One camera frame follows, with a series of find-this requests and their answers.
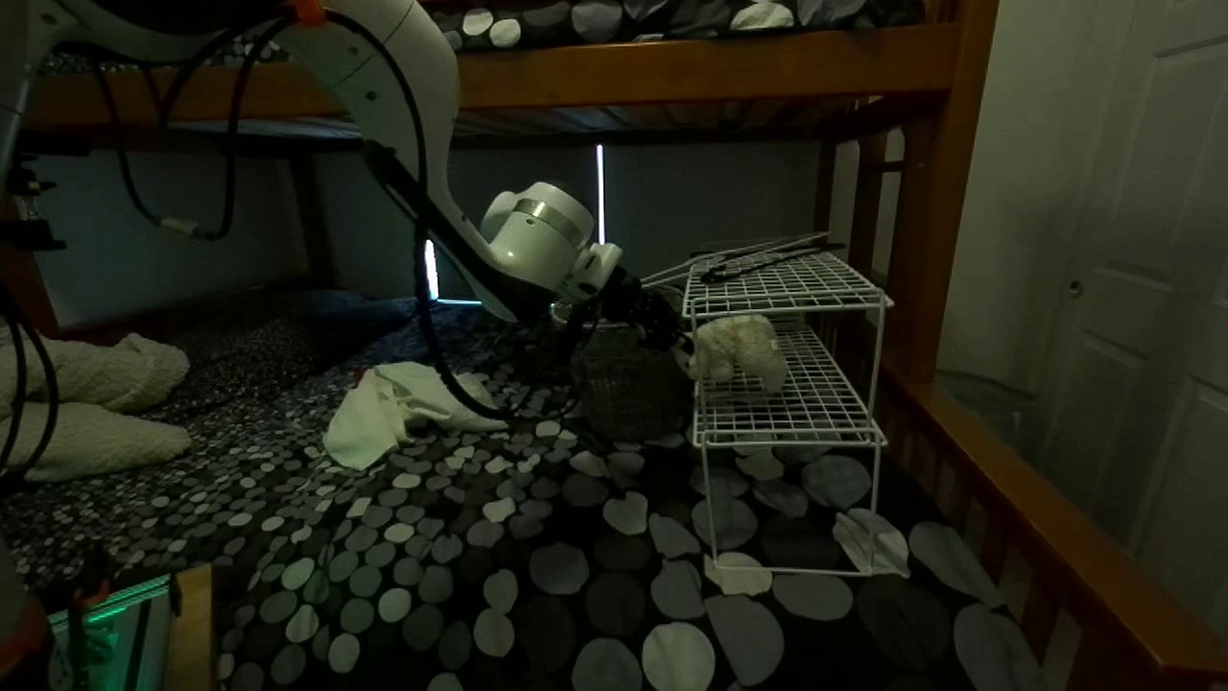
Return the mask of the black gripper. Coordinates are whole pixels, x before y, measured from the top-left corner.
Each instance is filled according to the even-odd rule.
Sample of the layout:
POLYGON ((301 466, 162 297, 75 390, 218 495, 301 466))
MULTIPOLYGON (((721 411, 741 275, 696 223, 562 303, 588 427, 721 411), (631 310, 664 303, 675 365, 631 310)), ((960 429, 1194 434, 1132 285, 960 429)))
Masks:
POLYGON ((683 339, 683 320, 671 298, 623 265, 612 270, 603 286, 572 272, 562 285, 554 320, 554 347, 562 354, 576 354, 599 322, 631 325, 650 350, 671 350, 683 339))

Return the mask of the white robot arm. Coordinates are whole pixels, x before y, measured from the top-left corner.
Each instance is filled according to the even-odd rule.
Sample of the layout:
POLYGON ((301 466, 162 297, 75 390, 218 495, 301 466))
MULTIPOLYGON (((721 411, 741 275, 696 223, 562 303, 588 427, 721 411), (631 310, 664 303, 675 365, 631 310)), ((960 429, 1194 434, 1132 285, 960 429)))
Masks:
POLYGON ((495 320, 567 330, 631 322, 650 347, 683 339, 678 310, 595 238, 590 211, 548 179, 498 193, 481 223, 453 196, 460 66, 421 0, 0 0, 4 155, 54 54, 194 66, 265 25, 350 115, 375 179, 460 265, 495 320))

